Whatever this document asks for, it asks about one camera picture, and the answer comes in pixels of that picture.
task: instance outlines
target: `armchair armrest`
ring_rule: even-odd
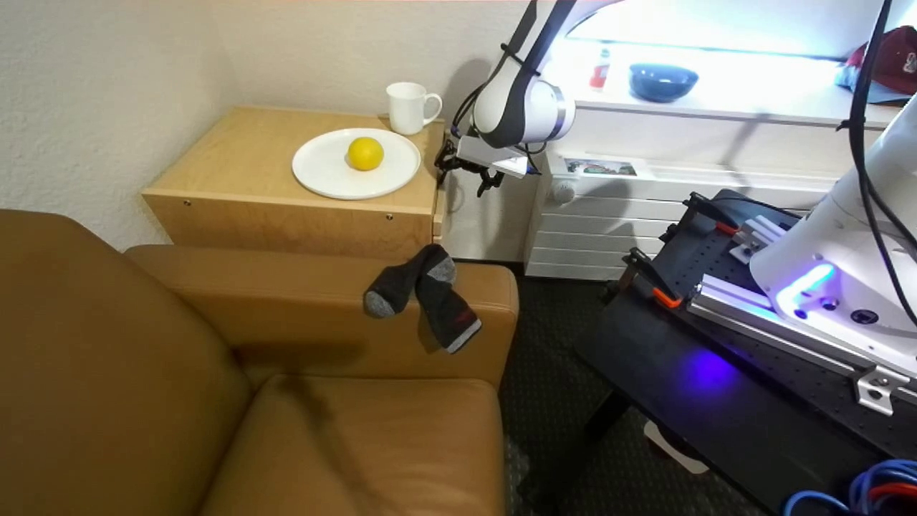
[[[497,265],[458,265],[456,294],[479,314],[481,331],[446,357],[415,301],[396,319],[365,314],[368,288],[389,268],[379,258],[203,246],[135,246],[125,255],[191,305],[256,380],[468,377],[498,387],[517,334],[517,278]]]

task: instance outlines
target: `blue bowl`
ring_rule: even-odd
[[[674,104],[684,99],[697,83],[694,69],[667,63],[633,63],[631,67],[631,96],[651,104]]]

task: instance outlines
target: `white mug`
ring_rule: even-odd
[[[418,135],[442,112],[442,99],[421,83],[389,83],[389,127],[402,135]]]

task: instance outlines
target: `armchair cushion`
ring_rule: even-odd
[[[497,394],[479,380],[274,380],[203,514],[504,514]]]
[[[0,514],[191,514],[249,384],[82,228],[0,209]]]

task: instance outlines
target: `white wall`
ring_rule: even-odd
[[[160,242],[137,193],[229,104],[203,4],[4,0],[0,206]]]
[[[444,92],[489,72],[528,0],[210,0],[244,104],[385,112],[389,80]]]

